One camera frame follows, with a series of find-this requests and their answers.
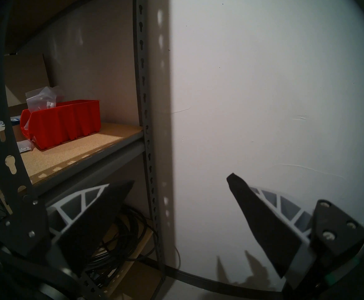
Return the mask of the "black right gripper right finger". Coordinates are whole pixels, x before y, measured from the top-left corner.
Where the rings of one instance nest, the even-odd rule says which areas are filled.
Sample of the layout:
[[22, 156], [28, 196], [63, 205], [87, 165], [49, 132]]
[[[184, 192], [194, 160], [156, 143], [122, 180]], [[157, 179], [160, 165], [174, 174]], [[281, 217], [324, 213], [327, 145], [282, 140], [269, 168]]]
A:
[[226, 180], [252, 235], [286, 280], [283, 298], [319, 298], [358, 265], [364, 227], [331, 201], [319, 199], [306, 211], [234, 173]]

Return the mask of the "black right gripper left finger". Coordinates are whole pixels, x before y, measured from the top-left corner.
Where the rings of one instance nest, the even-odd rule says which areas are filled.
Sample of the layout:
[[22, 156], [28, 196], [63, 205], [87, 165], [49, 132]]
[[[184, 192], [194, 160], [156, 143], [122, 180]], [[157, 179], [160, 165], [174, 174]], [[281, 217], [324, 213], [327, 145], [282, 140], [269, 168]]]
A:
[[83, 189], [51, 206], [34, 200], [0, 222], [0, 247], [27, 270], [81, 275], [135, 181]]

